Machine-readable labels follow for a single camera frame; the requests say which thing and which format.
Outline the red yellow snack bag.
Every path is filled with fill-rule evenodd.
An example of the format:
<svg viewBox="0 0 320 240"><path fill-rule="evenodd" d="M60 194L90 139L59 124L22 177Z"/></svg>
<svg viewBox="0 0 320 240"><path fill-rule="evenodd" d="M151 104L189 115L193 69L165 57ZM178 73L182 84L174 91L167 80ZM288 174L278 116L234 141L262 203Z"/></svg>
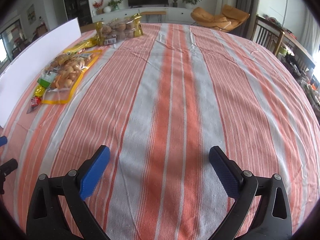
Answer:
<svg viewBox="0 0 320 240"><path fill-rule="evenodd" d="M27 114L33 112L35 109L37 109L37 107L39 107L39 105L42 102L42 98L46 92L46 90L48 89L50 85L41 85L38 84L32 94L31 100L30 100L30 105L29 108L27 110Z"/></svg>

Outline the green white wafer pack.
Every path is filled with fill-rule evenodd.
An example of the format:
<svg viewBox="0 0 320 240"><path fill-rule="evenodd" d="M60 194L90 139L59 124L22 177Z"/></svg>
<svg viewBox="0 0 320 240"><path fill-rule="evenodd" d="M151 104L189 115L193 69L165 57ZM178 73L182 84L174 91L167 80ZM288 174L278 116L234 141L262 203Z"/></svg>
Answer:
<svg viewBox="0 0 320 240"><path fill-rule="evenodd" d="M56 78L57 73L52 71L43 71L40 77L37 80L37 83L44 88L50 87L54 79Z"/></svg>

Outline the clear yellow-edged pastry bag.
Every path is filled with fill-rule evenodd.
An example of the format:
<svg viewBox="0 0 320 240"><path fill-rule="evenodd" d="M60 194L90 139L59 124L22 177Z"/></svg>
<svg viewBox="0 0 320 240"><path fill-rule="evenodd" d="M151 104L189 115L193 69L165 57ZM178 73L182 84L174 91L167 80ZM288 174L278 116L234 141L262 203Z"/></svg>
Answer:
<svg viewBox="0 0 320 240"><path fill-rule="evenodd" d="M49 105L68 103L85 72L95 64L102 52L102 50L86 50L80 54L61 54L53 59L42 70L42 72L57 73L56 78L46 90L42 103Z"/></svg>

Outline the yellow snack packet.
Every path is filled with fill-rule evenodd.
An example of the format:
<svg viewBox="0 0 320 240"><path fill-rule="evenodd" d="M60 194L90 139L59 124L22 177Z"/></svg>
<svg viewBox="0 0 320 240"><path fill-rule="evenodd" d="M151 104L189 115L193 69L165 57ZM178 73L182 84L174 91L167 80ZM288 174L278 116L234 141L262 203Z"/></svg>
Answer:
<svg viewBox="0 0 320 240"><path fill-rule="evenodd" d="M84 49L95 47L96 45L97 45L97 36L93 36L89 39L86 39L86 40L83 40L83 41L77 43L76 45L74 45L71 48L65 49L63 51L63 53L64 54L76 54L76 53L83 51Z"/></svg>

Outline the white cardboard box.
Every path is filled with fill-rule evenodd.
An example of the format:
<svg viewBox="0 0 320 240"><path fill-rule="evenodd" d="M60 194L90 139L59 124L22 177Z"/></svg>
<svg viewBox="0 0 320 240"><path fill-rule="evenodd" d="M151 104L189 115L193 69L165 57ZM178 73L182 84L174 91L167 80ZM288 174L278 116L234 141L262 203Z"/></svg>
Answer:
<svg viewBox="0 0 320 240"><path fill-rule="evenodd" d="M1 128L9 120L16 103L56 55L81 37L78 19L70 20L44 34L22 51L1 74Z"/></svg>

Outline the red flower vase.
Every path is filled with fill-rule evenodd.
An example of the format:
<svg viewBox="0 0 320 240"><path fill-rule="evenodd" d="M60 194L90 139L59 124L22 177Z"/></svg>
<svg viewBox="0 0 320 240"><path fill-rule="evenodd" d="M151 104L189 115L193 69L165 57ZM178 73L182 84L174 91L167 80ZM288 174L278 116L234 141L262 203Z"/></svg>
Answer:
<svg viewBox="0 0 320 240"><path fill-rule="evenodd" d="M104 0L94 1L92 6L94 8L95 14L99 15L102 11Z"/></svg>

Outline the dark glass display cabinet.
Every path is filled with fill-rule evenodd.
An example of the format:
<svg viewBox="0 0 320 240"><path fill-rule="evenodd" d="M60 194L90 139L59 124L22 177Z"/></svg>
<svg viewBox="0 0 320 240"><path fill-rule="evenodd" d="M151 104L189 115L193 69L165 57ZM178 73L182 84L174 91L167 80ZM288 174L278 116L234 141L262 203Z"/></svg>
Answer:
<svg viewBox="0 0 320 240"><path fill-rule="evenodd" d="M92 23L92 16L88 0L63 0L68 20L78 19L79 25Z"/></svg>

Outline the white round vase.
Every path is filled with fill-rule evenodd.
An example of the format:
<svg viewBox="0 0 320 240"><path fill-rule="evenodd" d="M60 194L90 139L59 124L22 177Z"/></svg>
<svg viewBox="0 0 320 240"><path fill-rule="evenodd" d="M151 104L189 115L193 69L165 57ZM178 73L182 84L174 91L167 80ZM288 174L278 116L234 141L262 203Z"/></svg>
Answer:
<svg viewBox="0 0 320 240"><path fill-rule="evenodd" d="M112 8L111 8L110 6L106 6L106 7L104 7L104 9L103 9L103 12L104 12L105 14L110 13L111 11L112 11Z"/></svg>

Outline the green plant left of tv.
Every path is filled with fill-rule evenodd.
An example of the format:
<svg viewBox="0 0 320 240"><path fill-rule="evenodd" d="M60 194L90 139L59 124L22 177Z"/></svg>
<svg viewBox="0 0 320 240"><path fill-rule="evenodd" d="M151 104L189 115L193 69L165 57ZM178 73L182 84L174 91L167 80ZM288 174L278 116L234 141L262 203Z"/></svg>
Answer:
<svg viewBox="0 0 320 240"><path fill-rule="evenodd" d="M109 0L107 6L111 8L111 11L119 10L119 5L123 0Z"/></svg>

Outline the dark wooden chair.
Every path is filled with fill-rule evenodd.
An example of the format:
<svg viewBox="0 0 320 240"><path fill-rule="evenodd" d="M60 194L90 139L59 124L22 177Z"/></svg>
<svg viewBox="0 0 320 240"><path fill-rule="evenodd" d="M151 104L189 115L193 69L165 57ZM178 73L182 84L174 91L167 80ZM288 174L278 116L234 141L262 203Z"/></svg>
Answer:
<svg viewBox="0 0 320 240"><path fill-rule="evenodd" d="M277 56L285 31L279 25L257 15L253 27L251 41L270 50L273 55Z"/></svg>

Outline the wooden bench stool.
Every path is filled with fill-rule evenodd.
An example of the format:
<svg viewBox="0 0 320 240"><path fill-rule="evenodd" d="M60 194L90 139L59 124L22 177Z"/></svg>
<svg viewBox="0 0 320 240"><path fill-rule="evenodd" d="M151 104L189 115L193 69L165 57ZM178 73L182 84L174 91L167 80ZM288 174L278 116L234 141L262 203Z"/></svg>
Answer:
<svg viewBox="0 0 320 240"><path fill-rule="evenodd" d="M151 16L156 16L158 23L162 23L163 16L166 16L167 12L166 11L143 11L143 12L140 12L140 15L145 17L146 23L150 22Z"/></svg>

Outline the white tv cabinet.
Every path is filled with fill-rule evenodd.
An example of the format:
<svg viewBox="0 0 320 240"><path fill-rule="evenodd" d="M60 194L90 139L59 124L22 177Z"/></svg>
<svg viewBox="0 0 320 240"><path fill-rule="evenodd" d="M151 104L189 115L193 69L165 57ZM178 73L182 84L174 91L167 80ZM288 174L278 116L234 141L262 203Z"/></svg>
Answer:
<svg viewBox="0 0 320 240"><path fill-rule="evenodd" d="M192 9L174 7L146 7L121 9L100 15L92 16L92 22L110 22L116 18L126 18L135 14L140 14L141 22L144 23L173 23L193 25L195 21L191 18Z"/></svg>

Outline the small potted plant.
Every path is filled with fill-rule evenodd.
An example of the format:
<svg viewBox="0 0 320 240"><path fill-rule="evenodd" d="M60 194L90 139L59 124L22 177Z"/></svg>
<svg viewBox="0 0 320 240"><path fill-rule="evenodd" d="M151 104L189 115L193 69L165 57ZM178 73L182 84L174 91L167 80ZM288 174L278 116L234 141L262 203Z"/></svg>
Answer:
<svg viewBox="0 0 320 240"><path fill-rule="evenodd" d="M172 7L173 8L178 7L178 0L172 0Z"/></svg>

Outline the grey curtain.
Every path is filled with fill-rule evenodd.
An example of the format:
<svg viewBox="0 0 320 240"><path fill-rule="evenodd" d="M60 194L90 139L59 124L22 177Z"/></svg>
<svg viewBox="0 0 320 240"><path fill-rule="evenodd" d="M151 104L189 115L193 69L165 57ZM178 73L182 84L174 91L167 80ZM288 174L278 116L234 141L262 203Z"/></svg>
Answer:
<svg viewBox="0 0 320 240"><path fill-rule="evenodd" d="M249 18L236 28L236 35L251 39L258 11L259 0L236 0L236 8L249 14Z"/></svg>

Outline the wall painting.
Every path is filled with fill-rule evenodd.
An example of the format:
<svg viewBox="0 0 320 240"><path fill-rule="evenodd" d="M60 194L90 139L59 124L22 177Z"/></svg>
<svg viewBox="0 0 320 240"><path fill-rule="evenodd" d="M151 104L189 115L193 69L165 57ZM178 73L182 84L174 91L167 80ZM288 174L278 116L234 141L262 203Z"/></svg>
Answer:
<svg viewBox="0 0 320 240"><path fill-rule="evenodd" d="M32 25L37 19L34 4L27 9L27 19L29 25Z"/></svg>

